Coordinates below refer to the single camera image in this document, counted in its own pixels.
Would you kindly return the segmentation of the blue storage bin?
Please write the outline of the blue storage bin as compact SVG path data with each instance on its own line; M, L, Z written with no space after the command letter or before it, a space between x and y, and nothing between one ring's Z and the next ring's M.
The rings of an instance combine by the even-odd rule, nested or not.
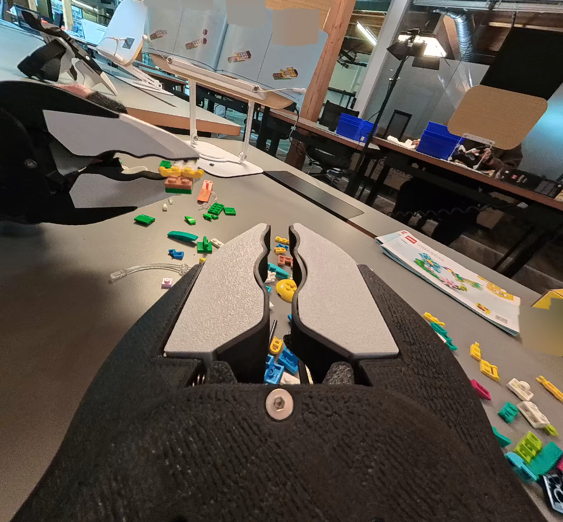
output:
M440 160L450 160L465 138L451 134L447 125L429 122L419 139L416 151Z
M342 113L335 133L357 143L365 143L373 128L373 122Z

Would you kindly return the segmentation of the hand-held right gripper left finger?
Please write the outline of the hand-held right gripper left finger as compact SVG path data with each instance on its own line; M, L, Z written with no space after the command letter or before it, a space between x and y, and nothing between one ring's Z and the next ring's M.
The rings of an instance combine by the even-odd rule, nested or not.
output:
M259 223L207 258L165 343L168 357L209 362L269 322L270 232Z

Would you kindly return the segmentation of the studio light on tripod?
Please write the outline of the studio light on tripod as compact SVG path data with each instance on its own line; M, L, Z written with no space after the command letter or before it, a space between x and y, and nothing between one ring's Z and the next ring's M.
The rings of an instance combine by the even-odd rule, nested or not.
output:
M366 169L369 166L370 162L370 145L372 139L375 136L377 131L377 127L379 125L380 119L382 118L382 114L384 109L386 108L391 94L396 87L396 84L399 80L400 73L407 62L407 60L412 57L413 59L422 58L424 56L424 52L426 50L426 43L421 38L421 30L418 28L413 28L408 30L406 40L399 41L396 40L391 46L387 48L387 52L392 54L396 57L400 62L398 68L396 69L394 75L389 80L389 85L386 90L386 94L384 100L380 106L380 108L376 112L376 118L373 123L373 128L367 136L365 144L362 148L360 153L359 163L354 170L353 176L350 178L348 182L348 186L345 189L345 194L350 195L351 197L356 196L356 192L360 187L360 184L364 178Z

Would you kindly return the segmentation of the brown background table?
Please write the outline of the brown background table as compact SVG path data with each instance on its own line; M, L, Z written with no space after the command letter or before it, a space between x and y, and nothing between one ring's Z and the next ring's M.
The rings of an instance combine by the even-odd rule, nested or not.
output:
M279 142L287 139L296 144L297 156L303 156L310 167L319 167L314 178L334 186L338 179L347 180L345 192L374 206L378 194L375 186L383 168L385 147L374 136L369 146L361 139L351 139L325 126L301 118L288 110L264 108L259 141L270 134L268 153L276 155Z
M562 202L526 190L487 174L437 159L413 149L376 139L382 151L382 169L370 188L365 203L373 205L394 169L463 195L482 206L502 211L532 226L494 266L494 270L512 278L537 252L562 235Z

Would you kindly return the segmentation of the black printed toy tile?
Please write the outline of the black printed toy tile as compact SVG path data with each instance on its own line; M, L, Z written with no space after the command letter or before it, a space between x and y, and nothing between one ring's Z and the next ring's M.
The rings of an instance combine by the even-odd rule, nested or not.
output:
M562 513L562 476L559 473L542 476L542 486L547 504L559 513Z

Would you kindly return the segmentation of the silver air duct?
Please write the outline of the silver air duct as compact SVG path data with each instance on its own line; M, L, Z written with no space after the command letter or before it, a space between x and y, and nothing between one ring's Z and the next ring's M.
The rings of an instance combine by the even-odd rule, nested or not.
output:
M443 14L454 21L461 61L472 62L475 50L472 40L472 27L467 12L434 8L433 13Z

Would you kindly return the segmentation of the colourful toy brick pile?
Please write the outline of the colourful toy brick pile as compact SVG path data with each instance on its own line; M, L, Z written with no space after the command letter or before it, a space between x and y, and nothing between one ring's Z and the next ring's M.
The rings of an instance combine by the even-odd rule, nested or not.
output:
M150 409L147 437L159 445L144 463L172 516L192 520L533 521L531 498L562 520L562 439L528 422L549 413L562 428L562 404L545 385L562 378L550 359L507 336L501 289L477 276L477 312L441 295L398 265L407 293L422 288L422 318L372 272L378 243L269 178L240 179L238 217L203 225L227 241L269 222L271 237L297 244L293 268L302 287L289 349L315 385L291 388L285 420L266 413L266 388L230 381L181 389ZM171 453L170 465L164 464Z

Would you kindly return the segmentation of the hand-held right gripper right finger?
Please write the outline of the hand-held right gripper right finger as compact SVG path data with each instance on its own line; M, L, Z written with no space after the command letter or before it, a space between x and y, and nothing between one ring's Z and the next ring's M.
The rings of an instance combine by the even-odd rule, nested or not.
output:
M398 345L356 261L303 224L289 229L294 276L293 324L348 359L388 358Z

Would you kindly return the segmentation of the multicoloured toy brick assembly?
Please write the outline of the multicoloured toy brick assembly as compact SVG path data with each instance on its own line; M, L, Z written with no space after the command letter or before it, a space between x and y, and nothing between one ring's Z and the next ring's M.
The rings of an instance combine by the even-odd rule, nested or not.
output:
M194 181L201 179L204 170L189 161L161 160L159 174L165 179L167 193L191 194Z

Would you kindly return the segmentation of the toy brick instruction booklet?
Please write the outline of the toy brick instruction booklet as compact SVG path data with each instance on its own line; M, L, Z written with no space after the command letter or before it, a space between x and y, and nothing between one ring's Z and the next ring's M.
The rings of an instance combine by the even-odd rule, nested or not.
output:
M508 334L518 336L521 300L461 266L406 230L376 237L392 260Z

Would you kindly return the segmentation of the wooden support post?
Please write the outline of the wooden support post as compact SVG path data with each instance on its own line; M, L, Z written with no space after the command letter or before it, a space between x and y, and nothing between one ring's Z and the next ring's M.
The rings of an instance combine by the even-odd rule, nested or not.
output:
M332 0L323 27L328 37L302 102L300 118L318 120L355 3L356 0Z

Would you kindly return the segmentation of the transparent curved plastic piece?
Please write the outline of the transparent curved plastic piece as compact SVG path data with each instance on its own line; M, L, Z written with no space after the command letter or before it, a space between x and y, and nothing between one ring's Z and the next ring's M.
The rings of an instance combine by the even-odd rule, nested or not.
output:
M155 264L143 264L135 265L128 268L124 268L115 272L112 272L109 276L110 282L116 282L117 280L123 279L134 273L144 272L144 271L167 271L174 272L180 276L185 275L189 270L190 266L187 264L174 264L174 263L155 263Z

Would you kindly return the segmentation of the yellow cardboard box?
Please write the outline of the yellow cardboard box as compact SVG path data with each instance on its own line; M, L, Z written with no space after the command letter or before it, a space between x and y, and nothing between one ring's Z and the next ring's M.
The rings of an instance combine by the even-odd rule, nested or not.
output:
M553 300L562 300L562 298L563 298L562 288L551 289L548 290L545 294L541 295L541 297L532 304L532 307L549 310Z

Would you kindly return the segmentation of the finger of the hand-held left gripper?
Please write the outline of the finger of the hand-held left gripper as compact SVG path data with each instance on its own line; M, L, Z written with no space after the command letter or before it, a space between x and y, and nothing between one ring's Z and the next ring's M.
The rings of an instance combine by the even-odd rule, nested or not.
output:
M146 165L84 167L69 172L68 180L77 209L142 208L169 197L164 177Z
M199 159L197 150L174 134L123 113L106 118L44 110L43 115L48 132L61 145L51 147L51 153L62 175L83 171L108 153L125 153L136 159Z

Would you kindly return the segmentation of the black office chair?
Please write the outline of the black office chair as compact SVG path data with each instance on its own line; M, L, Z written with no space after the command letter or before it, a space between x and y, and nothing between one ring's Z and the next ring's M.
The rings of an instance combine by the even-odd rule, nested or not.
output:
M326 127L329 131L335 132L342 114L357 117L358 112L339 104L334 104L331 101L326 101L318 123L320 126Z

